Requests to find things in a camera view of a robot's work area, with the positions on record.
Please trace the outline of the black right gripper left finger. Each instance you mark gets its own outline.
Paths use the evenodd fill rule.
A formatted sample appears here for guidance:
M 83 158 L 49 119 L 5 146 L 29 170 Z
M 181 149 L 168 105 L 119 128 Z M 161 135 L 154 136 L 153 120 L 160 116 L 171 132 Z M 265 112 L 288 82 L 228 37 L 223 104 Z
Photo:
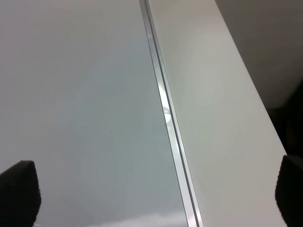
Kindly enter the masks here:
M 0 225 L 32 227 L 42 198 L 34 161 L 19 161 L 0 174 Z

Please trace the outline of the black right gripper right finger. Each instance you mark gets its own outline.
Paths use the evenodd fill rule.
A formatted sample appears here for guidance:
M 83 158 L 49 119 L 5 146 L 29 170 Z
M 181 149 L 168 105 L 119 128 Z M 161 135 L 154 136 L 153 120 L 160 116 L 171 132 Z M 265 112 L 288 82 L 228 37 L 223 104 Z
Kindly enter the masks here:
M 288 227 L 303 225 L 303 159 L 283 156 L 275 189 L 275 200 Z

